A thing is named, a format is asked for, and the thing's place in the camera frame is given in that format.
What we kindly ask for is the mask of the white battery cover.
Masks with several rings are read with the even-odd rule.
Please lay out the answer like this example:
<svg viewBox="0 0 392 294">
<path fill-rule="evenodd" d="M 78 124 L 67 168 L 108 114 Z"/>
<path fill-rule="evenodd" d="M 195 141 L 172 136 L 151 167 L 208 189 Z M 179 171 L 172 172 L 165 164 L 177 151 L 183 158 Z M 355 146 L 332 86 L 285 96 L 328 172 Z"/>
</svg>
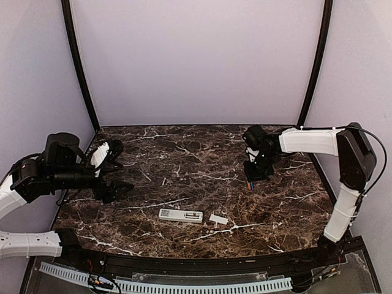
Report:
<svg viewBox="0 0 392 294">
<path fill-rule="evenodd" d="M 218 228 L 219 224 L 227 225 L 228 219 L 225 217 L 217 216 L 215 214 L 211 214 L 209 217 L 209 221 L 214 223 L 214 228 Z"/>
</svg>

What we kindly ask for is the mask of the white remote control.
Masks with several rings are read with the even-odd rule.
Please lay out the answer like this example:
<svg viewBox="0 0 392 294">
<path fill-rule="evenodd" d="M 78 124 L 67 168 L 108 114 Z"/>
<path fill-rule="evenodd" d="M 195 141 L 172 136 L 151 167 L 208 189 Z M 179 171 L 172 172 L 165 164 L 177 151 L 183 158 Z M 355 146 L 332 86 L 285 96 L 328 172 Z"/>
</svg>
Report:
<svg viewBox="0 0 392 294">
<path fill-rule="evenodd" d="M 188 222 L 201 224 L 203 213 L 201 211 L 185 211 L 177 209 L 160 209 L 159 219 L 172 222 Z"/>
</svg>

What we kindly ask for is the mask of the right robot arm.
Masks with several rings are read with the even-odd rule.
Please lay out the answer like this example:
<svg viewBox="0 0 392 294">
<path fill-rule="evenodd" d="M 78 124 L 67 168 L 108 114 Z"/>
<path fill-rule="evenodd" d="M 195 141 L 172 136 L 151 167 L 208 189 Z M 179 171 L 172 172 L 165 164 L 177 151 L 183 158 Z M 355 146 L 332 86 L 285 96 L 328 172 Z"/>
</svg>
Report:
<svg viewBox="0 0 392 294">
<path fill-rule="evenodd" d="M 380 180 L 374 177 L 377 155 L 371 145 L 382 141 L 358 122 L 338 127 L 289 127 L 268 132 L 259 125 L 243 134 L 248 159 L 244 161 L 248 187 L 256 181 L 270 180 L 274 166 L 284 156 L 296 153 L 334 156 L 338 164 L 339 193 L 331 217 L 322 234 L 323 243 L 312 253 L 313 261 L 325 266 L 336 256 L 334 244 L 340 242 L 357 217 L 361 204 Z"/>
</svg>

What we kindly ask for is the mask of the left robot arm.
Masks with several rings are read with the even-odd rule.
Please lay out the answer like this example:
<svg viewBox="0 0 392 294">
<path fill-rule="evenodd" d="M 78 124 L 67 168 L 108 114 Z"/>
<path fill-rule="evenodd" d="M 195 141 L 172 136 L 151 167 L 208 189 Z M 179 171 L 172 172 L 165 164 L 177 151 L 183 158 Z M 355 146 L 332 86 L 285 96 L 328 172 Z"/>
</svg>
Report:
<svg viewBox="0 0 392 294">
<path fill-rule="evenodd" d="M 123 168 L 117 161 L 124 149 L 120 140 L 106 141 L 89 154 L 79 144 L 74 134 L 50 134 L 42 153 L 30 154 L 13 164 L 1 181 L 1 217 L 58 190 L 89 189 L 95 200 L 111 203 L 134 188 L 132 183 L 108 183 L 104 178 Z M 73 267 L 86 262 L 86 252 L 68 228 L 44 233 L 1 232 L 1 258 L 22 256 L 63 257 Z"/>
</svg>

